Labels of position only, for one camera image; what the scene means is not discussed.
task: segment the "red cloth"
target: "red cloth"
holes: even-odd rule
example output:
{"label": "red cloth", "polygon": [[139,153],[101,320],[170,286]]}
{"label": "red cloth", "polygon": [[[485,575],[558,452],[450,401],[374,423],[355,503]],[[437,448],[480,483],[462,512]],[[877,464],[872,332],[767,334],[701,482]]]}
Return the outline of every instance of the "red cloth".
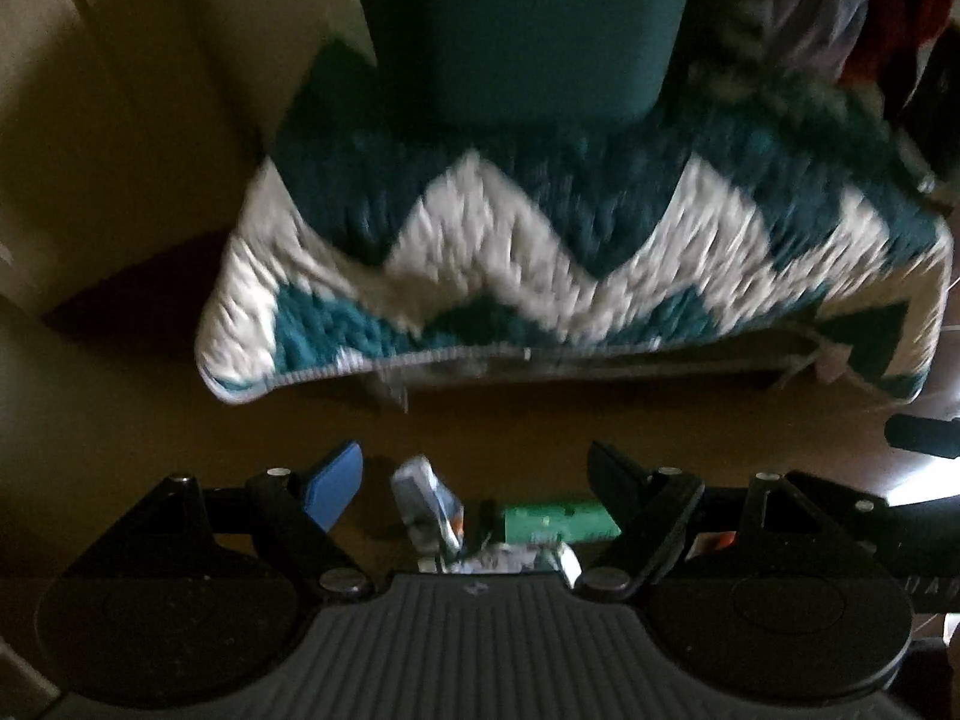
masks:
{"label": "red cloth", "polygon": [[[953,0],[870,0],[866,23],[844,66],[842,80],[881,81],[883,85],[892,61],[905,67],[904,52],[916,60],[917,49],[943,31],[952,4]],[[909,92],[915,82],[916,67]]]}

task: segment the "wall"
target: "wall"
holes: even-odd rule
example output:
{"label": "wall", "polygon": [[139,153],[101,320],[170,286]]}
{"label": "wall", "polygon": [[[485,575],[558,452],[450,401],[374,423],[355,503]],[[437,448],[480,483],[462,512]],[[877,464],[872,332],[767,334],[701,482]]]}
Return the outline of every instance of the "wall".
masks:
{"label": "wall", "polygon": [[0,0],[0,293],[40,313],[225,227],[250,170],[176,0]]}
{"label": "wall", "polygon": [[359,0],[182,0],[248,137],[269,140],[331,33],[373,58]]}

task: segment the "ribbed rubber pad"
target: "ribbed rubber pad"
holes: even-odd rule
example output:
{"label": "ribbed rubber pad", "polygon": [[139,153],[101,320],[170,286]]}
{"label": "ribbed rubber pad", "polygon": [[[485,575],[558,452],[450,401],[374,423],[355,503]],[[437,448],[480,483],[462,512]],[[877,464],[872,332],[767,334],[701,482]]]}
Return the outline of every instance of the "ribbed rubber pad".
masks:
{"label": "ribbed rubber pad", "polygon": [[574,597],[554,575],[399,576],[325,610],[271,674],[207,704],[146,712],[67,696],[48,720],[390,718],[906,720],[883,694],[826,709],[766,707],[672,664],[637,615]]}

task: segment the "chair backrest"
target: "chair backrest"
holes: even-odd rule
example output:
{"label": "chair backrest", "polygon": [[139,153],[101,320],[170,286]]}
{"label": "chair backrest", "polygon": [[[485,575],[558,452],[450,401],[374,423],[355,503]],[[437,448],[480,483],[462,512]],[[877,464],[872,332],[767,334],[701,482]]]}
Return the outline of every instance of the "chair backrest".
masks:
{"label": "chair backrest", "polygon": [[622,122],[666,74],[686,0],[362,0],[402,116]]}

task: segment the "green object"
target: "green object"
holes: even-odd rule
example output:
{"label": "green object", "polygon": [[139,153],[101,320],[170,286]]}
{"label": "green object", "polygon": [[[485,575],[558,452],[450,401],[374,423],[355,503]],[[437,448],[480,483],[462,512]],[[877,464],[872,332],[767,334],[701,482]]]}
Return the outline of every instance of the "green object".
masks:
{"label": "green object", "polygon": [[508,544],[608,541],[620,528],[598,501],[511,506],[503,509],[503,541]]}

